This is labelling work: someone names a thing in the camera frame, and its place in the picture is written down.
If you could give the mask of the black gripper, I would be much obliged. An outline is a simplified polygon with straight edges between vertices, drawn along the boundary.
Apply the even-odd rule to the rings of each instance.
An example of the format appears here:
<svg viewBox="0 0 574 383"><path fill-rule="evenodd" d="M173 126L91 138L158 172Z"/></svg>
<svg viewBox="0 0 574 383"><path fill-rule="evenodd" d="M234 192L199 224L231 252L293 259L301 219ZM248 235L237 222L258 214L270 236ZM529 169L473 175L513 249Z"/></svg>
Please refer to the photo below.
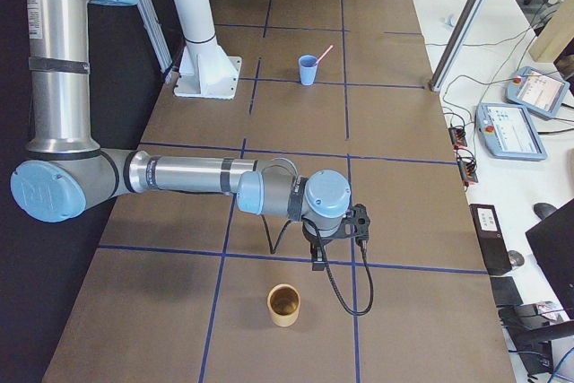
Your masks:
<svg viewBox="0 0 574 383"><path fill-rule="evenodd" d="M302 233L310 244L312 270L324 271L326 262L320 246L325 247L331 241L344 239L344 224L341 222L336 229L321 230L313 221L304 220Z"/></svg>

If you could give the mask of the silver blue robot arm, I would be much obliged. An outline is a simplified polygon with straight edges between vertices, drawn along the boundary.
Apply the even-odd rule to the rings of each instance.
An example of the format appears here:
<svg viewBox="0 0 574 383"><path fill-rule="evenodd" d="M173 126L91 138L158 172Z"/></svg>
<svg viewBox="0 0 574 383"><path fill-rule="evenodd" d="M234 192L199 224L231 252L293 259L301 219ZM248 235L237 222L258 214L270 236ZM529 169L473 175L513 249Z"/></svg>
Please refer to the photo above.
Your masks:
<svg viewBox="0 0 574 383"><path fill-rule="evenodd" d="M157 62L134 7L92 6L91 121L106 148L133 149L160 92ZM44 223L17 207L9 179L31 135L31 78L25 0L1 0L1 281L10 276L63 277L86 270L113 204L68 222Z"/></svg>

